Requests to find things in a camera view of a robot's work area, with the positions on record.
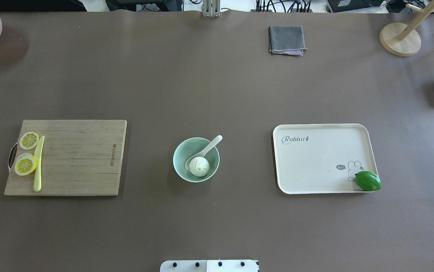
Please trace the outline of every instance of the wooden stand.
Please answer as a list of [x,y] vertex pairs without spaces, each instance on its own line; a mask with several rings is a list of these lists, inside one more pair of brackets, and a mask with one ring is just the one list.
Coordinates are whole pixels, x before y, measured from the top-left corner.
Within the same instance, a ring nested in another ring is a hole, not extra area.
[[420,49],[421,39],[415,28],[425,18],[434,12],[434,0],[424,9],[407,4],[406,7],[420,12],[409,24],[392,23],[383,27],[380,31],[380,42],[390,53],[400,57],[410,57]]

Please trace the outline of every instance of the gray cloth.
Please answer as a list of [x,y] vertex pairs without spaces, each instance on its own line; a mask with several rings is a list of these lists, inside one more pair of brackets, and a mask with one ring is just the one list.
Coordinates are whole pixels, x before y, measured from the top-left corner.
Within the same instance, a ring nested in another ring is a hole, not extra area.
[[302,26],[269,27],[269,53],[302,56],[305,49]]

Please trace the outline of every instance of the wooden cutting board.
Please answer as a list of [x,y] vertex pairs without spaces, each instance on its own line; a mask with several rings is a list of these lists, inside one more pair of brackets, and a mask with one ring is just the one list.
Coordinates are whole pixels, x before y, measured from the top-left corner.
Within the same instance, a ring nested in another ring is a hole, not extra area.
[[[34,172],[10,169],[7,196],[117,196],[125,147],[126,120],[24,120],[20,137],[45,136],[42,189],[34,192]],[[34,153],[17,146],[17,156]]]

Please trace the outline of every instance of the white spoon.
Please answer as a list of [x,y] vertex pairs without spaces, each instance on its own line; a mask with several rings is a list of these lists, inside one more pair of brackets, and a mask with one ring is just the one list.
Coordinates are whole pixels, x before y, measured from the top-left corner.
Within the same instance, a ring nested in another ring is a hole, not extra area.
[[190,162],[196,158],[196,157],[204,157],[205,154],[207,154],[214,146],[216,146],[220,141],[222,141],[222,135],[219,135],[215,137],[202,151],[199,153],[191,156],[186,162],[185,162],[185,170],[190,172]]

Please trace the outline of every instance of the yellow knife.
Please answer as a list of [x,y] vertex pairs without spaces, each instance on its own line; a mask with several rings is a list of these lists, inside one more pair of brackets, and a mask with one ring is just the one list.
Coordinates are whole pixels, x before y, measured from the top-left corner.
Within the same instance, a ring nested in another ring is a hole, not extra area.
[[36,146],[36,151],[34,151],[34,157],[36,157],[37,160],[36,175],[34,176],[34,192],[39,192],[42,187],[42,177],[40,176],[40,163],[42,159],[42,145],[44,145],[44,138],[44,136],[41,136],[39,138],[39,142]]

